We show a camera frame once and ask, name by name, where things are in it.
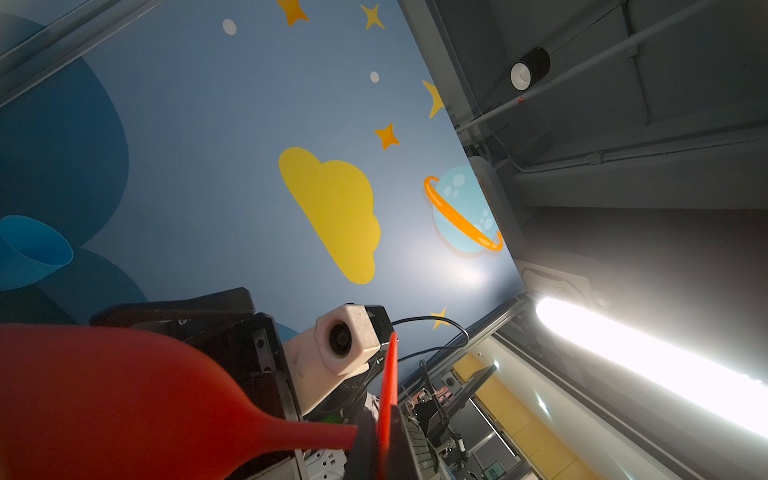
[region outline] blue wall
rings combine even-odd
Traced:
[[[472,324],[518,293],[522,282],[506,249],[462,253],[435,225],[424,180],[468,161],[445,109],[429,116],[432,96],[423,81],[434,82],[397,1],[379,6],[385,28],[366,29],[358,2],[302,2],[301,8],[309,21],[289,26],[275,2],[166,0],[78,61],[98,85],[84,79],[56,90],[74,98],[79,88],[103,91],[120,132],[106,129],[106,106],[41,128],[82,123],[94,144],[114,148],[122,133],[127,160],[123,150],[104,149],[98,162],[84,166],[77,181],[99,177],[108,186],[79,187],[90,198],[78,207],[84,219],[62,219],[57,228],[71,228],[68,238],[78,247],[85,239],[83,249],[114,264],[130,280],[122,284],[133,292],[126,296],[170,300],[245,286],[258,310],[296,331],[346,302],[382,304],[392,319],[447,309],[447,317]],[[225,19],[237,26],[235,35],[224,31]],[[51,94],[54,78],[30,93]],[[29,95],[0,114],[17,108],[23,113],[14,116],[49,116],[49,107],[20,103]],[[375,131],[389,124],[399,144],[384,149]],[[31,131],[25,141],[45,135]],[[368,283],[345,277],[286,187],[278,159],[291,147],[321,162],[351,164],[370,182],[381,237]],[[57,148],[65,154],[36,154],[40,172],[90,158]],[[0,155],[6,165],[6,153]],[[122,184],[120,172],[127,173]],[[23,193],[4,198],[2,207],[14,205],[16,196]],[[48,194],[38,200],[58,201]],[[97,233],[85,228],[102,223],[108,210],[114,214]],[[72,278],[82,280],[80,272]],[[92,310],[76,293],[59,288],[57,295],[65,309],[74,298],[79,306],[71,310]],[[401,354],[455,335],[450,326],[434,327],[403,325]]]

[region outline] ceiling pipe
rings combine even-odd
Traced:
[[[468,122],[467,124],[461,125],[456,128],[456,133],[460,134],[465,130],[468,130],[469,128],[474,127],[477,124],[480,124],[484,121],[487,121],[489,118],[493,118],[496,115],[505,112],[509,110],[510,108],[513,108],[515,105],[521,104],[524,101],[527,101],[529,98],[533,98],[536,95],[545,92],[549,90],[552,87],[555,87],[564,81],[575,77],[576,75],[580,74],[583,71],[589,70],[590,68],[594,67],[597,64],[600,64],[603,61],[606,61],[610,58],[613,58],[616,55],[619,55],[620,53],[628,50],[629,48],[634,47],[635,45],[638,45],[642,43],[643,41],[646,41],[650,37],[656,35],[657,33],[663,31],[666,28],[671,27],[672,25],[675,25],[683,20],[686,20],[687,18],[695,15],[698,12],[701,12],[705,8],[709,7],[710,5],[718,2],[719,0],[699,0],[698,2],[694,3],[693,5],[683,8],[678,13],[675,13],[673,15],[670,15],[669,17],[666,17],[661,22],[658,22],[643,31],[639,31],[638,33],[631,35],[626,40],[620,41],[613,47],[610,47],[608,50],[605,50],[601,53],[598,53],[594,57],[590,58],[587,61],[584,61],[580,63],[579,65],[576,65],[575,67],[571,68],[570,70],[567,70],[563,74],[553,78],[552,80],[548,81],[545,84],[539,85],[537,87],[533,87],[531,90],[525,92],[524,94],[520,95],[514,100],[510,100],[507,103],[494,108],[493,110],[489,111],[487,114],[483,114],[480,117],[477,117],[475,120]]]

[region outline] fluorescent light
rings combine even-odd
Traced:
[[[536,313],[559,336],[768,438],[768,388],[760,381],[570,303],[546,298]]]

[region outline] cylindrical ceiling light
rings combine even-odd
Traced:
[[[549,73],[549,53],[542,47],[535,47],[512,65],[509,78],[519,91],[528,90]]]

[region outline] metal frame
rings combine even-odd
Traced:
[[[90,0],[0,57],[0,108],[163,0]]]

